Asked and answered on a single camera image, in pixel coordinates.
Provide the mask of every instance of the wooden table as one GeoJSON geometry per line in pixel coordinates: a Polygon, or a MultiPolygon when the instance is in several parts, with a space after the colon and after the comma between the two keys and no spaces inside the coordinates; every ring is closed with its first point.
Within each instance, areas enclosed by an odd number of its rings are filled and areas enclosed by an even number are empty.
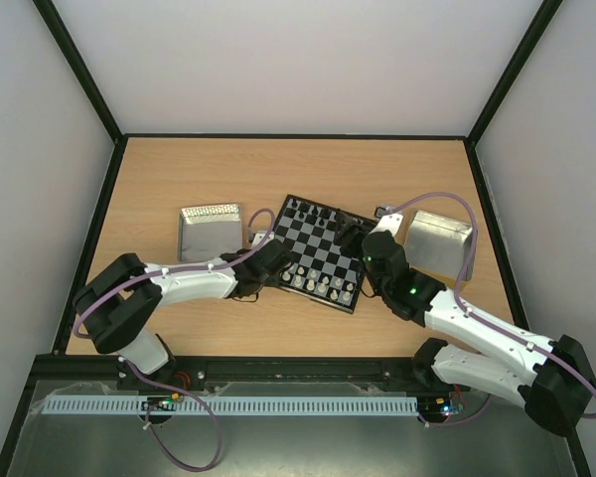
{"type": "MultiPolygon", "coordinates": [[[[176,263],[183,207],[239,203],[243,219],[278,211],[287,194],[371,217],[430,191],[459,194],[480,225],[477,260],[465,299],[512,322],[475,184],[460,141],[131,138],[99,239],[90,277],[125,252],[176,263]]],[[[420,208],[468,222],[462,206],[432,199],[420,208]]],[[[254,226],[267,228],[261,215],[254,226]]],[[[175,355],[283,357],[412,356],[440,336],[360,296],[353,315],[277,289],[257,303],[198,300],[158,310],[149,328],[175,355]]],[[[72,337],[69,354],[94,354],[72,337]]]]}

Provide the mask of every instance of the chessboard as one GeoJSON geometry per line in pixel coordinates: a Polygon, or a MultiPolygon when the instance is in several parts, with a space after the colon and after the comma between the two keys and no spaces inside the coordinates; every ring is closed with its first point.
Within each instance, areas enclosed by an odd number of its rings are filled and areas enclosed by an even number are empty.
{"type": "MultiPolygon", "coordinates": [[[[280,277],[280,288],[353,313],[361,292],[364,267],[344,256],[334,244],[336,215],[340,212],[296,196],[287,196],[276,219],[274,236],[297,256],[280,277]]],[[[342,211],[361,224],[375,221],[342,211]]]]}

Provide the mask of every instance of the white wall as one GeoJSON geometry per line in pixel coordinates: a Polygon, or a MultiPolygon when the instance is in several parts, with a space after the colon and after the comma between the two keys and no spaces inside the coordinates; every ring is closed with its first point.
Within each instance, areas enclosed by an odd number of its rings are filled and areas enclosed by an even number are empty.
{"type": "MultiPolygon", "coordinates": [[[[478,150],[529,323],[596,373],[596,0],[563,2],[478,150]]],[[[578,430],[596,475],[596,421],[578,430]]]]}
{"type": "Polygon", "coordinates": [[[0,450],[51,351],[111,150],[33,2],[0,0],[0,450]]]}
{"type": "Polygon", "coordinates": [[[56,0],[125,132],[467,134],[540,0],[56,0]]]}

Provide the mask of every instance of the silver container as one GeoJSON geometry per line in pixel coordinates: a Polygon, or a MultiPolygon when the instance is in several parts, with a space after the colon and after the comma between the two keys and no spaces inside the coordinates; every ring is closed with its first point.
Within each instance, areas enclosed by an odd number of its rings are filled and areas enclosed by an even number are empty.
{"type": "Polygon", "coordinates": [[[179,261],[208,261],[241,248],[239,204],[187,207],[179,213],[179,261]]]}
{"type": "MultiPolygon", "coordinates": [[[[470,224],[417,210],[406,233],[406,259],[415,268],[456,280],[470,252],[472,238],[470,224]]],[[[471,263],[464,281],[470,280],[472,274],[471,263]]]]}

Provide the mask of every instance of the black frame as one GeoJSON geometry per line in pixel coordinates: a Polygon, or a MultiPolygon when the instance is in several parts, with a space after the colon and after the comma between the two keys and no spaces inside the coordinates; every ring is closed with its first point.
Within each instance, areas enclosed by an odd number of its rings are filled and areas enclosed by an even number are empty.
{"type": "MultiPolygon", "coordinates": [[[[75,312],[72,306],[72,299],[75,293],[85,286],[94,252],[97,246],[101,228],[106,216],[112,191],[128,139],[131,137],[191,137],[191,138],[242,138],[242,139],[349,139],[349,140],[455,140],[464,144],[470,168],[477,188],[477,193],[484,212],[484,217],[488,225],[488,231],[491,237],[493,249],[497,258],[497,263],[501,273],[502,281],[508,301],[513,314],[515,323],[525,329],[528,329],[527,320],[523,311],[521,298],[515,278],[510,266],[510,261],[506,251],[506,246],[501,234],[497,217],[493,208],[488,187],[481,169],[481,163],[477,157],[476,146],[485,130],[490,125],[495,113],[502,104],[504,98],[510,91],[514,81],[520,74],[523,66],[527,62],[531,52],[534,50],[538,40],[544,33],[547,25],[553,18],[562,0],[543,0],[536,12],[527,31],[523,35],[515,53],[508,63],[504,73],[499,79],[490,98],[484,106],[479,118],[472,128],[468,137],[464,136],[433,136],[433,135],[345,135],[345,134],[152,134],[152,133],[131,133],[124,134],[119,129],[112,113],[108,109],[103,96],[101,95],[94,79],[79,53],[75,42],[65,26],[60,14],[58,13],[52,0],[32,0],[38,8],[41,17],[49,27],[49,30],[55,38],[60,50],[67,59],[67,62],[73,69],[73,72],[81,84],[84,93],[90,100],[93,108],[103,123],[106,131],[114,143],[114,150],[110,158],[108,170],[106,172],[103,186],[99,193],[99,199],[95,207],[95,212],[85,238],[85,243],[77,269],[71,291],[67,299],[67,304],[61,318],[58,333],[53,345],[53,353],[49,355],[40,355],[36,357],[32,366],[31,373],[24,386],[20,397],[18,407],[14,414],[11,427],[7,434],[2,452],[0,454],[0,476],[6,476],[13,452],[18,441],[20,429],[26,418],[33,391],[38,381],[51,380],[93,380],[93,381],[115,381],[118,378],[117,360],[114,357],[101,356],[67,356],[66,349],[69,343],[71,326],[75,319],[75,312]]],[[[224,376],[226,367],[231,371],[231,378],[237,376],[252,377],[252,370],[258,370],[261,376],[268,378],[271,371],[273,374],[283,374],[291,371],[294,377],[301,373],[304,376],[312,376],[314,367],[322,370],[323,367],[330,372],[328,376],[361,376],[362,380],[371,377],[370,381],[382,383],[388,386],[385,381],[385,371],[392,370],[394,366],[408,366],[410,358],[392,358],[392,359],[256,359],[256,358],[213,358],[213,357],[177,357],[178,361],[192,364],[191,366],[204,366],[206,372],[206,381],[220,379],[224,376]]],[[[423,395],[423,391],[415,389],[414,385],[408,384],[407,390],[413,395],[423,395]]],[[[578,435],[574,433],[567,439],[572,460],[576,472],[579,476],[590,476],[589,466],[585,459],[578,435]]]]}

